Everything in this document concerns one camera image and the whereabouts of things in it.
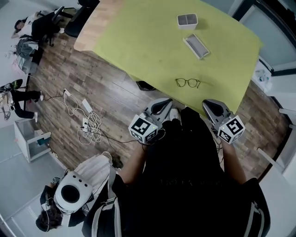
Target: office chair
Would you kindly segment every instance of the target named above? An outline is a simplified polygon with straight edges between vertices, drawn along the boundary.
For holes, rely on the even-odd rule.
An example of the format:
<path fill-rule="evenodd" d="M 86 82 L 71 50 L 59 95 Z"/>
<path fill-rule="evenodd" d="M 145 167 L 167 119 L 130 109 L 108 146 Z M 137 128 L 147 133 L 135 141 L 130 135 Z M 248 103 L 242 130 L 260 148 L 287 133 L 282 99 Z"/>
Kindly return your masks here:
<path fill-rule="evenodd" d="M 65 33 L 71 37 L 77 38 L 85 25 L 86 21 L 99 4 L 99 0 L 78 0 L 82 7 L 72 17 L 65 28 Z"/>
<path fill-rule="evenodd" d="M 56 20 L 56 18 L 58 17 L 58 15 L 61 13 L 61 11 L 64 9 L 64 7 L 61 7 L 58 11 L 57 11 L 57 13 L 53 16 L 53 18 L 51 19 L 51 21 L 52 22 L 55 22 L 55 20 Z M 41 11 L 38 13 L 38 15 L 40 15 L 40 16 L 45 16 L 45 15 L 43 15 L 42 13 L 41 13 Z M 64 20 L 63 19 L 60 19 L 60 20 L 58 20 L 56 23 L 55 23 L 55 25 L 58 25 L 60 22 L 63 22 Z M 51 47 L 53 47 L 54 46 L 54 44 L 52 43 L 52 39 L 53 39 L 53 37 L 54 37 L 54 33 L 49 33 L 49 34 L 46 34 L 44 37 L 43 37 L 43 41 L 44 42 L 46 42 L 46 43 L 48 43 L 48 41 L 49 41 L 49 45 L 51 46 Z"/>

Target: green tablecloth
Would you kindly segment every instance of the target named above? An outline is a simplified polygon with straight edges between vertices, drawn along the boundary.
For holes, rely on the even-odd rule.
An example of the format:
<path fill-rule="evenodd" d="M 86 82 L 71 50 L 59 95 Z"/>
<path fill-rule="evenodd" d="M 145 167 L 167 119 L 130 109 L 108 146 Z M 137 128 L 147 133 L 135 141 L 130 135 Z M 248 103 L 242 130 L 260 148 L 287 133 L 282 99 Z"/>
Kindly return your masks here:
<path fill-rule="evenodd" d="M 196 30 L 180 30 L 177 15 L 196 13 Z M 182 41 L 196 34 L 210 54 L 196 58 Z M 202 100 L 223 101 L 236 112 L 252 77 L 260 40 L 218 9 L 198 0 L 125 0 L 95 53 L 203 114 Z M 178 87 L 195 78 L 199 89 Z"/>

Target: black pants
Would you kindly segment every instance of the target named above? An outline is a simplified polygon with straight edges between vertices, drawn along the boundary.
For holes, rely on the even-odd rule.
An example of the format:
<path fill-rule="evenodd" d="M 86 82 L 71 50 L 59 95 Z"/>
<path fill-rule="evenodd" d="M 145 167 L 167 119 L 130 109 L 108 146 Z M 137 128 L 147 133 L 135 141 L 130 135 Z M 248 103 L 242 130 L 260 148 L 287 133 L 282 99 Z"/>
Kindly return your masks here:
<path fill-rule="evenodd" d="M 55 12 L 52 12 L 44 17 L 34 20 L 32 23 L 32 36 L 34 39 L 40 40 L 45 35 L 53 35 L 54 33 L 58 33 L 60 31 L 60 27 L 52 22 L 54 15 Z M 65 12 L 60 12 L 59 15 L 64 17 L 72 17 L 70 14 Z"/>
<path fill-rule="evenodd" d="M 12 100 L 14 102 L 14 110 L 17 116 L 24 119 L 32 119 L 34 117 L 34 113 L 30 111 L 24 111 L 21 109 L 19 105 L 19 101 L 27 101 L 27 100 L 37 100 L 40 98 L 39 91 L 11 91 Z"/>

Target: black cable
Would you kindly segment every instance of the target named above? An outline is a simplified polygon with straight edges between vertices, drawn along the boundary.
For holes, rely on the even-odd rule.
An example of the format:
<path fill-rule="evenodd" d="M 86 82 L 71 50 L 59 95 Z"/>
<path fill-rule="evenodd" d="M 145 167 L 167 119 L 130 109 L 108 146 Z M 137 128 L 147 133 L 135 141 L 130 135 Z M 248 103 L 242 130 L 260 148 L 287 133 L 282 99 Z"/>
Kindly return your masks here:
<path fill-rule="evenodd" d="M 219 151 L 220 151 L 221 149 L 223 149 L 223 147 L 220 148 L 220 146 L 221 146 L 221 143 L 219 143 L 219 146 L 218 146 L 218 148 L 217 148 L 217 152 L 218 152 L 218 154 L 219 154 Z"/>
<path fill-rule="evenodd" d="M 142 145 L 142 149 L 143 149 L 143 151 L 145 151 L 145 150 L 144 150 L 144 143 L 141 143 L 140 141 L 138 141 L 138 143 Z"/>
<path fill-rule="evenodd" d="M 65 173 L 64 173 L 64 176 L 66 175 L 66 172 L 67 172 L 68 170 L 70 170 L 70 169 L 66 169 L 66 171 L 65 171 Z"/>
<path fill-rule="evenodd" d="M 62 95 L 57 95 L 57 96 L 50 96 L 47 100 L 46 99 L 44 99 L 44 101 L 48 101 L 48 100 L 50 100 L 51 98 L 59 98 L 59 97 L 63 97 L 64 96 L 64 94 L 65 94 L 65 91 L 63 92 L 63 94 Z"/>
<path fill-rule="evenodd" d="M 108 139 L 108 143 L 109 143 L 109 145 L 111 146 L 111 143 L 110 143 L 110 140 L 109 140 L 109 138 L 106 136 L 106 134 L 105 134 L 105 137 Z"/>
<path fill-rule="evenodd" d="M 109 138 L 109 139 L 112 139 L 112 140 L 114 140 L 114 141 L 116 141 L 116 142 L 118 142 L 118 143 L 131 143 L 131 142 L 138 142 L 138 140 L 130 140 L 130 141 L 128 141 L 128 142 L 120 142 L 120 141 L 118 141 L 118 140 L 116 140 L 116 139 L 114 139 L 114 138 L 111 138 L 111 137 L 108 137 L 108 136 L 106 136 L 106 134 L 104 133 L 104 135 L 102 135 L 101 134 L 101 136 L 103 136 L 103 137 L 106 137 L 106 138 Z"/>
<path fill-rule="evenodd" d="M 106 181 L 106 179 L 107 179 L 108 177 L 109 177 L 109 175 L 107 175 L 107 177 L 106 177 L 105 180 L 102 182 L 102 184 L 100 185 L 100 187 L 102 187 L 103 183 Z M 92 197 L 97 193 L 97 191 L 96 191 L 93 195 L 91 195 L 87 201 L 89 201 L 90 198 L 92 198 Z"/>

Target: storage box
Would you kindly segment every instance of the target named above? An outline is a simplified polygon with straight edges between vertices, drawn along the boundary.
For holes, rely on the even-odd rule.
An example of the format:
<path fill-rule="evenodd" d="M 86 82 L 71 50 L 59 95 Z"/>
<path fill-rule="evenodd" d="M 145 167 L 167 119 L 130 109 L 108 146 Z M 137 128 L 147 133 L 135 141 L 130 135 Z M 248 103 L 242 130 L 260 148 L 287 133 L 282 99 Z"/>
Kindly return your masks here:
<path fill-rule="evenodd" d="M 198 19 L 195 13 L 190 13 L 190 14 L 178 15 L 177 22 L 178 22 L 179 29 L 195 30 L 198 24 Z"/>
<path fill-rule="evenodd" d="M 203 42 L 201 42 L 195 34 L 191 34 L 186 39 L 183 39 L 183 41 L 191 49 L 195 56 L 198 57 L 198 59 L 202 59 L 210 53 Z"/>

